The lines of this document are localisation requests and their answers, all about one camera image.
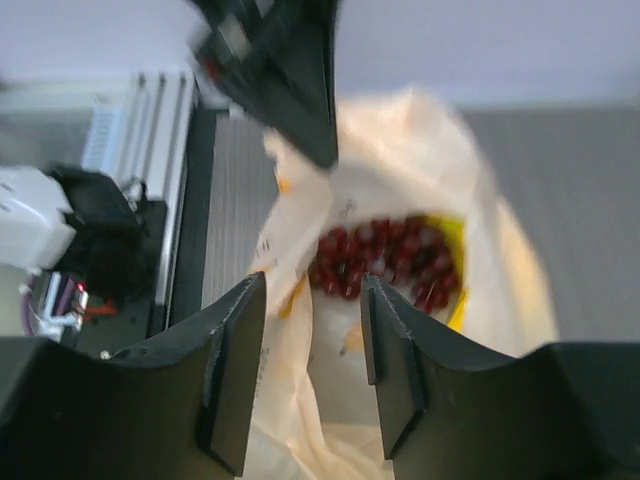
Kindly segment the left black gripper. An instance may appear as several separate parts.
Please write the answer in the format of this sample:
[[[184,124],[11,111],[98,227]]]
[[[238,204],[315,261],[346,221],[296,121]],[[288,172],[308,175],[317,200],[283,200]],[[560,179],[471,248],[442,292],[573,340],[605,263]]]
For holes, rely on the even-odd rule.
[[[320,170],[338,162],[338,1],[194,1],[195,60],[214,85]]]

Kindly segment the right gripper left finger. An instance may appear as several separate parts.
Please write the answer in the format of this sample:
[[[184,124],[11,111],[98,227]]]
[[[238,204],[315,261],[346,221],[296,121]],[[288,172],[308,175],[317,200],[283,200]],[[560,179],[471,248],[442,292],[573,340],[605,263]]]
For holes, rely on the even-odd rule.
[[[1,341],[5,479],[235,479],[243,474],[266,279],[107,360]]]

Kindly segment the dark fake grapes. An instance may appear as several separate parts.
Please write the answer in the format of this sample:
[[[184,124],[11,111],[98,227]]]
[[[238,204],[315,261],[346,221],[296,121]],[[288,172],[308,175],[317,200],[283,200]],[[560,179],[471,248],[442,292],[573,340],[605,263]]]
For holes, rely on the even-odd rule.
[[[374,218],[323,233],[308,275],[311,286],[351,301],[367,274],[409,287],[414,307],[427,314],[453,305],[462,292],[462,226],[426,215]]]

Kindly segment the translucent plastic bag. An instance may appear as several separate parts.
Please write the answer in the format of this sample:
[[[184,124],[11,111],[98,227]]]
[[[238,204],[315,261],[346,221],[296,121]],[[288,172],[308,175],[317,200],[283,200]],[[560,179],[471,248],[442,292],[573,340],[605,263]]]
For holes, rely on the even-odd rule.
[[[409,89],[341,101],[337,127],[327,173],[264,138],[279,192],[253,260],[267,313],[248,479],[391,477],[366,375],[366,273],[508,355],[558,336],[544,269],[458,114]]]

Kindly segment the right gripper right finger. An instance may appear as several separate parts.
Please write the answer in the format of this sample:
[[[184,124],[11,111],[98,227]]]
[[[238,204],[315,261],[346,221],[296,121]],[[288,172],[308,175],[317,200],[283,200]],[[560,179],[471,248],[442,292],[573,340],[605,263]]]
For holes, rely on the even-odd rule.
[[[361,322],[382,444],[399,479],[635,479],[639,347],[550,343],[514,358],[375,276]]]

